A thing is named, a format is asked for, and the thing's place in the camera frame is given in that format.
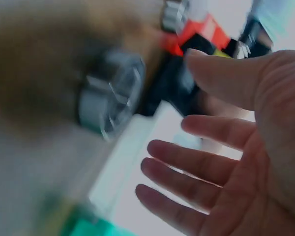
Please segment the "palm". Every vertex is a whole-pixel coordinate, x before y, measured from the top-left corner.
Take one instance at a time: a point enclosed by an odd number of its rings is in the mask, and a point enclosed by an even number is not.
[[[258,129],[255,123],[230,118],[191,116],[183,121],[182,127],[189,133],[242,150],[240,161],[152,141],[148,150],[155,159],[143,161],[144,174],[209,215],[139,185],[137,195],[149,210],[187,235],[295,235],[295,83],[291,83],[295,77],[286,80],[281,76],[289,69],[282,65],[292,65],[291,70],[295,68],[293,60],[288,61],[293,57],[295,60],[295,53],[288,56],[283,53],[260,59],[266,68],[258,66],[257,60],[201,59],[202,69],[194,69],[198,74],[207,73],[208,80],[205,76],[201,78],[201,85],[233,104],[255,109]],[[266,78],[258,80],[259,90],[242,80],[232,79],[242,68],[253,68],[256,72],[251,71],[252,75]],[[227,73],[233,75],[229,80],[239,84],[229,88],[233,89],[229,93],[226,88],[227,83],[231,83],[219,79],[219,76],[228,76]]]

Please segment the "white surface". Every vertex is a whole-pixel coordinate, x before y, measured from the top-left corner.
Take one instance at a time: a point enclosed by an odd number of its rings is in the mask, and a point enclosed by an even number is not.
[[[140,169],[141,161],[149,156],[146,147],[151,140],[161,139],[189,148],[200,147],[198,138],[182,131],[181,120],[181,115],[170,104],[162,102],[153,118],[135,116],[123,134],[90,195],[90,200],[97,208],[104,209],[104,215],[114,224],[138,236],[181,235],[148,212],[135,195],[136,186],[144,183],[184,204],[158,188]]]

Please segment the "red object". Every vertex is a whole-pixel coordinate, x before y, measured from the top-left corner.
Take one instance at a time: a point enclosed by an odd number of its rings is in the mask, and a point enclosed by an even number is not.
[[[180,47],[196,33],[209,40],[219,50],[226,48],[230,42],[230,38],[225,34],[214,17],[208,13],[203,22],[188,20],[182,33],[178,36],[172,33],[166,34],[162,47],[173,55],[183,56]]]

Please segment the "green object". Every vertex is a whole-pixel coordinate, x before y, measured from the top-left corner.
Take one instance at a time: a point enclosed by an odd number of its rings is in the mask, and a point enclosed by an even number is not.
[[[79,220],[70,236],[135,236],[127,230],[114,226],[113,224],[99,220],[91,224],[86,220]]]

